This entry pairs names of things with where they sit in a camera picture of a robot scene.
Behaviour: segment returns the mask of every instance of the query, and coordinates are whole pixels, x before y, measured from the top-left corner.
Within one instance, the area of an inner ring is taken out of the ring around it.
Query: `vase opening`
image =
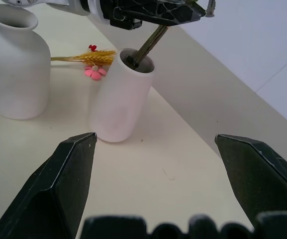
[[[0,27],[33,30],[38,25],[37,17],[20,7],[0,4]]]
[[[122,62],[127,65],[126,60],[128,56],[133,56],[135,53],[137,53],[137,50],[135,49],[130,49],[130,48],[125,48],[123,51],[120,53],[120,59]],[[154,71],[154,64],[153,61],[150,59],[150,57],[146,56],[140,63],[139,67],[136,68],[136,72],[139,73],[151,73]]]

